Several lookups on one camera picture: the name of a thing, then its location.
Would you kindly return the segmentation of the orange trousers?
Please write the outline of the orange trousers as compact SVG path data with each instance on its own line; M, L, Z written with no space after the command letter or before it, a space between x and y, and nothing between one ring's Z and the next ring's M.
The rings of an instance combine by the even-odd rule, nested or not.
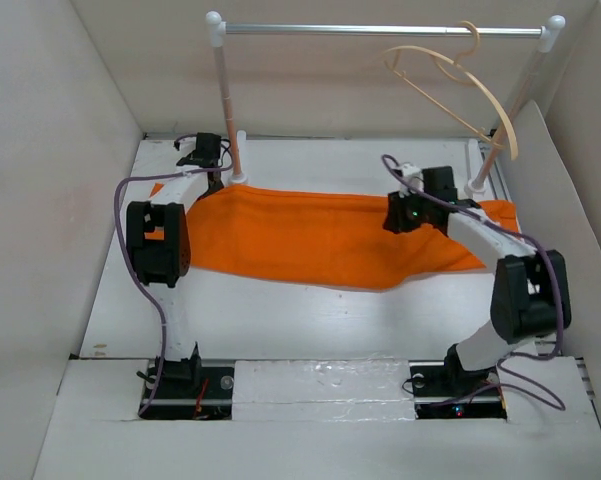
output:
M191 264L262 280L386 290L419 274L483 268L430 225L384 230L388 202L368 195L224 188L187 212Z

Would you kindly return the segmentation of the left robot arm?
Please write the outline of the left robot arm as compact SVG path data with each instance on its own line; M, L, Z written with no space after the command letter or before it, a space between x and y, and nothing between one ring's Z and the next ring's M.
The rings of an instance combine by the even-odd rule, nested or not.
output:
M195 203L221 190L221 136L197 133L174 141L174 148L191 140L193 150L176 163L176 178L162 179L143 201L126 209L126 251L137 280L160 307L161 347L147 379L168 382L181 396L202 387L197 344L186 319L181 291L176 287L191 266L186 213Z

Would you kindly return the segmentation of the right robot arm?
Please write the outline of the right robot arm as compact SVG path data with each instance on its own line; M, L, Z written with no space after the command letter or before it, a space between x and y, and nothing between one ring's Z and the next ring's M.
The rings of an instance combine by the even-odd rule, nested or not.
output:
M451 167L420 169L391 156L383 160L401 185L388 196L384 229L401 234L431 226L494 275L489 318L448 349L445 387L466 393L526 343L550 334L561 340L572 321L563 255L491 219L484 205L459 198Z

